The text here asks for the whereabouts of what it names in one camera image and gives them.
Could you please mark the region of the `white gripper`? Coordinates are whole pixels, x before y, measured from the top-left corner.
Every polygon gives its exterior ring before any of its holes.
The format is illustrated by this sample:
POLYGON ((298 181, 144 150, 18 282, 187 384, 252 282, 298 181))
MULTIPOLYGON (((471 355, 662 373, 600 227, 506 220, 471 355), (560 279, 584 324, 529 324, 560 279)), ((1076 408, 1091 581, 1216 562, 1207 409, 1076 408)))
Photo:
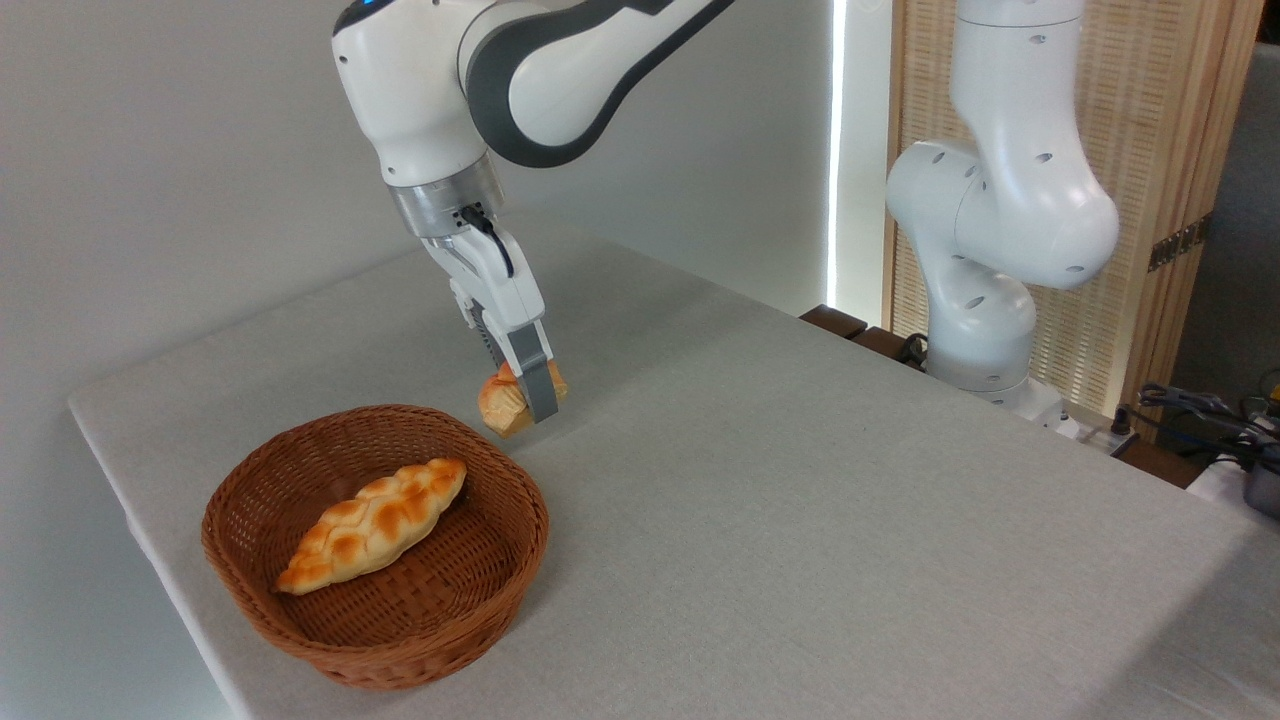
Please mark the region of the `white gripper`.
POLYGON ((550 373, 554 352, 541 324, 545 304, 515 237, 503 229, 465 227, 422 243, 449 274, 454 299, 495 369, 509 364, 532 421, 554 416, 559 400, 550 373))

